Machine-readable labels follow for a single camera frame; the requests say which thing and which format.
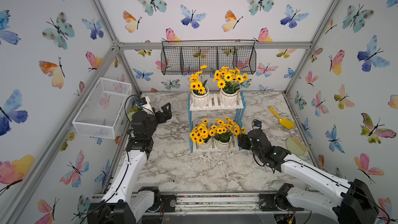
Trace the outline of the blue white two-tier shelf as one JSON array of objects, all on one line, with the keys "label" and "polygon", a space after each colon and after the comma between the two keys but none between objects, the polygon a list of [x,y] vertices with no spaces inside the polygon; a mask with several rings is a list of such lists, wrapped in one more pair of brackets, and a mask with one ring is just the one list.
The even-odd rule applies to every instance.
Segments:
[{"label": "blue white two-tier shelf", "polygon": [[[234,121],[240,126],[243,127],[243,116],[246,110],[246,102],[244,93],[241,92],[238,95],[238,103],[233,106],[225,106],[221,103],[219,99],[219,93],[211,93],[210,94],[211,102],[205,108],[198,108],[194,107],[191,101],[191,96],[188,96],[188,123],[189,123],[189,132],[196,127],[200,121],[193,121],[192,113],[194,111],[232,111],[236,110]],[[191,138],[189,138],[189,145],[190,145],[190,153],[199,153],[199,152],[217,152],[223,151],[216,147],[217,141],[212,141],[209,144],[208,149],[200,149],[197,143],[194,143]]]}]

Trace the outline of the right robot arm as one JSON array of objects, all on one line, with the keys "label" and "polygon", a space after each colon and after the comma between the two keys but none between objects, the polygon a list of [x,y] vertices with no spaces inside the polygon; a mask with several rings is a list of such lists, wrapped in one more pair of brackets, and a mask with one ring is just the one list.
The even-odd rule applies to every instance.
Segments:
[{"label": "right robot arm", "polygon": [[239,147],[252,151],[259,165],[291,175],[315,188],[311,192],[283,184],[275,196],[280,209],[304,208],[340,224],[376,223],[381,208],[365,182],[348,181],[304,162],[289,150],[271,145],[259,128],[237,138]]}]

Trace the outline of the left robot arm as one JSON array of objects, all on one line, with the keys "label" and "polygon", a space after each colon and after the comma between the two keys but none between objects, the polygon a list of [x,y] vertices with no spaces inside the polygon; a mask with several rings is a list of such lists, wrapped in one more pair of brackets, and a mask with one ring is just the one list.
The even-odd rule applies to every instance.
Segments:
[{"label": "left robot arm", "polygon": [[171,104],[155,112],[143,108],[132,115],[123,165],[114,178],[109,191],[99,203],[92,203],[84,221],[89,224],[138,224],[147,212],[156,212],[161,206],[158,187],[146,186],[132,197],[138,176],[153,148],[153,134],[159,124],[172,118]]}]

